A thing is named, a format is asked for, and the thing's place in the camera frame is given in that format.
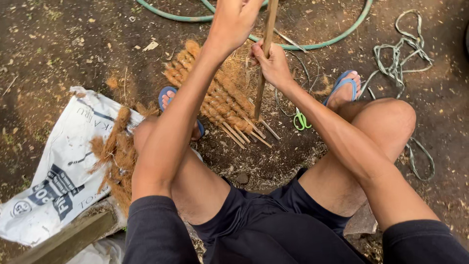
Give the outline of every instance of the knee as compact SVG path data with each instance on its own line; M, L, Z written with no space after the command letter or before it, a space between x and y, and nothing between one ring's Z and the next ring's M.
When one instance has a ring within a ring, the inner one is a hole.
M390 122L399 128L403 136L410 137L416 124L414 108L407 102L393 98L386 98L383 104L386 105L384 109Z
M134 129L134 147L137 154L142 151L145 141L156 124L156 120L157 117L149 116Z

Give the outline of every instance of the hairy leg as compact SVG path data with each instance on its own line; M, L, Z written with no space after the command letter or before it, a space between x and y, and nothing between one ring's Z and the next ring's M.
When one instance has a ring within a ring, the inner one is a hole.
M136 129L134 145L137 153L145 145L158 118L149 116ZM171 194L181 216L193 225L212 219L220 211L230 186L211 171L188 146L172 184Z
M415 128L416 116L412 107L392 98L370 103L344 103L335 110L369 136L392 162L402 152ZM330 152L298 181L316 202L341 216L353 215L366 200L351 172Z

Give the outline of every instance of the soil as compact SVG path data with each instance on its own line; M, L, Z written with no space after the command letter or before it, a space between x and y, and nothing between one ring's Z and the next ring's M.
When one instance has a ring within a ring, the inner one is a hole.
M150 0L149 3L177 15L211 14L197 0ZM300 44L318 43L347 29L362 8L362 0L282 0L275 27ZM314 55L320 74L337 78L343 71L355 69L366 79L377 69L373 47L399 41L401 35L393 26L394 20L413 8L423 16L425 51L434 60L434 67L422 73L405 74L407 88L401 99L417 112L413 136L433 157L436 175L428 182L418 180L409 168L408 152L396 165L461 244L469 249L469 61L463 45L469 1L377 0L367 19L344 40L309 54L295 54L305 63L311 76L318 72ZM259 15L253 31L257 35L262 32L265 15L264 10ZM209 23L167 20L135 1L124 0L3 0L0 24L3 25L0 27L0 95L5 93L0 97L2 202L29 187L48 134L72 95L68 92L70 86L81 85L129 106L137 102L147 105L156 100L159 89L170 84L162 73L163 62L169 61L174 50L181 51L187 39L203 43L210 28ZM405 17L401 26L416 35L415 17ZM159 45L143 51L152 41ZM245 54L234 55L240 60L241 68L245 65ZM389 61L389 56L387 53L384 60ZM296 80L307 88L302 66L292 55L288 58ZM423 66L420 59L412 59L405 67ZM256 82L257 69L244 69L239 78L246 80L247 71L252 73L249 82L245 82L250 85L239 88L255 99L252 84ZM6 91L15 76L18 78L10 91ZM115 78L112 84L121 84L125 78L126 88L108 86L105 81L109 77ZM313 90L323 90L326 86L327 83L321 81ZM371 81L370 87L378 98L398 93L392 81L379 75ZM259 126L272 149L258 142L241 150L223 131L201 118L208 133L201 141L193 143L193 147L211 169L235 186L247 190L281 186L301 166L310 166L326 151L312 129L299 132L294 128L292 118L281 112L273 95L274 92L266 88L263 114L281 140ZM280 98L281 105L293 113L291 103ZM416 154L416 166L421 175L429 173L429 163L420 151ZM241 171L247 172L247 184L236 181ZM347 238L374 262L382 262L379 232ZM2 240L0 263L6 263L25 249Z

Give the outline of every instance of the green scissors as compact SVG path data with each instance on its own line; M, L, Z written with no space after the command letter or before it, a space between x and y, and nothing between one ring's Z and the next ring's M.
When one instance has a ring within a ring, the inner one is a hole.
M298 121L300 121L301 127L296 125L296 119L297 118L298 118ZM304 115L300 112L298 107L296 108L296 115L293 118L293 124L295 125L296 129L298 129L299 131L301 131L305 128L310 128L311 127L311 125L309 125L309 126L306 125L306 117L304 117Z

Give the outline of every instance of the person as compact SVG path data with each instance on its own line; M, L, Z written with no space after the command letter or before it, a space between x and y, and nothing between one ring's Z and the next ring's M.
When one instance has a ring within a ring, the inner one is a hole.
M262 0L218 0L212 26L187 80L163 96L163 114L135 131L138 152L124 263L198 263L186 219L204 242L203 262L369 263L343 237L368 199L384 231L385 263L469 263L469 253L407 183L394 161L416 122L395 99L353 101L356 71L326 106L291 77L285 53L252 46L268 82L306 116L329 148L308 170L270 195L233 187L197 157L189 140L207 88L223 61L247 39Z

